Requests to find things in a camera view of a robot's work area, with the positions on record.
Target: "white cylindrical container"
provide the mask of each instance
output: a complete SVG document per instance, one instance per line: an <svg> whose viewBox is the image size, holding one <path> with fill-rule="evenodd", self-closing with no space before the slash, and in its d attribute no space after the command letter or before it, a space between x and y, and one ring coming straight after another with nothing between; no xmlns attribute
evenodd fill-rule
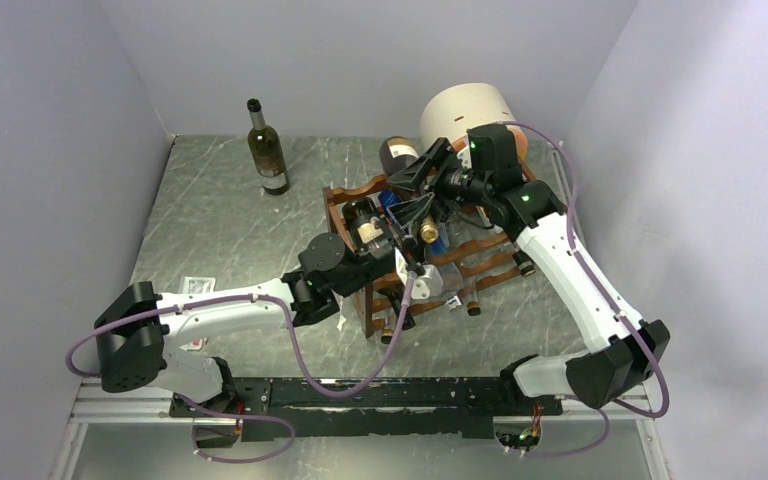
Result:
<svg viewBox="0 0 768 480"><path fill-rule="evenodd" d="M419 120L422 148L446 137L465 166L470 166L466 148L467 129L502 120L516 120L502 94L493 85L464 83L447 88L428 102ZM516 138L517 155L524 162L528 139L518 127L509 126Z"/></svg>

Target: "bottle neck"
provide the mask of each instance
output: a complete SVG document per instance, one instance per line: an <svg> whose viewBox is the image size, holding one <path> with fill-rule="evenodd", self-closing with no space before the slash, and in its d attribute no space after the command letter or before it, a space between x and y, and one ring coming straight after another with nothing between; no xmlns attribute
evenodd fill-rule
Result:
<svg viewBox="0 0 768 480"><path fill-rule="evenodd" d="M252 126L255 130L263 130L266 128L266 120L263 119L263 111L249 112L252 117Z"/></svg>

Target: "metal base plate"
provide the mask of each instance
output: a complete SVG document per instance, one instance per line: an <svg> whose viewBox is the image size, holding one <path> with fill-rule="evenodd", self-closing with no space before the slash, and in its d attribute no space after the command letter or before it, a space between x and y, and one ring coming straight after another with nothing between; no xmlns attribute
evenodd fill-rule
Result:
<svg viewBox="0 0 768 480"><path fill-rule="evenodd" d="M300 437L460 433L463 438L494 438L493 417L531 416L535 403L544 416L562 413L561 403L554 397L515 399L506 382L497 377L382 378L343 400L323 397L303 378L234 380L244 415L284 418ZM349 389L360 380L319 382L336 391ZM204 415L173 399L169 416ZM246 422L241 441L286 435L281 425Z"/></svg>

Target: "green glass bottle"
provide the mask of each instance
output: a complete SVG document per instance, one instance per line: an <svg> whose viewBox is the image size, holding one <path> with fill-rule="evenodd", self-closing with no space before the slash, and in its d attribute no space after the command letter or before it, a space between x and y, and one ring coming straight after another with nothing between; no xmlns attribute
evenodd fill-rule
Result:
<svg viewBox="0 0 768 480"><path fill-rule="evenodd" d="M249 149L257 173L260 174L260 184L269 195L281 195L290 189L290 177L287 175L287 164L284 162L278 132L266 124L258 99L252 98L246 106L252 119Z"/></svg>

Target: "wine bottle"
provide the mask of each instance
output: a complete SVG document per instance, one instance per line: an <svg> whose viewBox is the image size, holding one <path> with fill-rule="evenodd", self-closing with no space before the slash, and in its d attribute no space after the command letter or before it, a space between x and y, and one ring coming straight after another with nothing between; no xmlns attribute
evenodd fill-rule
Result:
<svg viewBox="0 0 768 480"><path fill-rule="evenodd" d="M252 98L246 106L252 119L252 129L248 137L249 149L257 173L260 174L260 184L266 193L281 195L290 189L290 177L287 175L278 132L266 124L258 99Z"/></svg>
<svg viewBox="0 0 768 480"><path fill-rule="evenodd" d="M381 169L388 177L399 170L409 166L419 155L416 149L411 145L410 140L405 137L390 137L381 143L378 149L378 160L381 162Z"/></svg>

